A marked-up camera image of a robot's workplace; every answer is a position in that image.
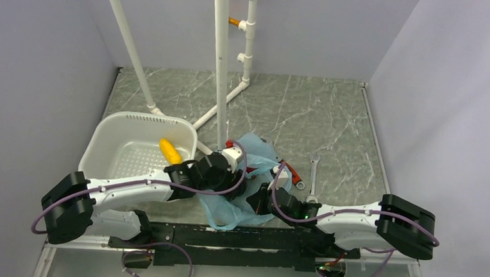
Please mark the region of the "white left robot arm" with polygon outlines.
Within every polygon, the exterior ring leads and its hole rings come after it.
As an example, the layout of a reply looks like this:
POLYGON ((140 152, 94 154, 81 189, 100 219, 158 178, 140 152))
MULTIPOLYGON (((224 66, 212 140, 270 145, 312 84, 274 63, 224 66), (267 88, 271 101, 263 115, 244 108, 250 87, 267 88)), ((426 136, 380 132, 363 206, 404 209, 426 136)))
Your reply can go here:
POLYGON ((32 232, 51 244, 101 233, 141 248, 151 239, 149 219, 141 212, 122 213, 121 206, 140 202, 172 202, 195 195, 233 198, 244 192, 247 157, 234 147, 200 160, 172 164, 161 171, 119 179, 88 179, 69 173, 40 200, 42 213, 32 232))

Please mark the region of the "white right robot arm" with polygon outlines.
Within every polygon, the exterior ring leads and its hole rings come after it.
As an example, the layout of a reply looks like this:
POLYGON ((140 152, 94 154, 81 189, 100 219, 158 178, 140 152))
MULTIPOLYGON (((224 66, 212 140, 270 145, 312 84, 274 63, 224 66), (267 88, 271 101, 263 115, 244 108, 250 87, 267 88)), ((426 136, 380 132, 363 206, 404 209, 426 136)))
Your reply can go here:
POLYGON ((293 227, 302 243, 328 256, 354 249, 394 249, 431 260, 439 245, 435 215, 394 194, 360 206, 301 202, 283 188, 263 184, 248 204, 257 215, 273 215, 293 227))

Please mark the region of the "yellow fake fruit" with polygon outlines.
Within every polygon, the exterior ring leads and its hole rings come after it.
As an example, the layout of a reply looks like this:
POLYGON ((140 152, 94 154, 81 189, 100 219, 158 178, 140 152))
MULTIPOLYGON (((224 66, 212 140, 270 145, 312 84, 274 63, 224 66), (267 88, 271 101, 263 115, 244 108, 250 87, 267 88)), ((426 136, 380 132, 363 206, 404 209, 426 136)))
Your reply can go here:
POLYGON ((183 158, 181 157, 180 152, 166 138, 160 139, 159 148, 165 159, 170 164, 178 165, 183 162, 183 158))

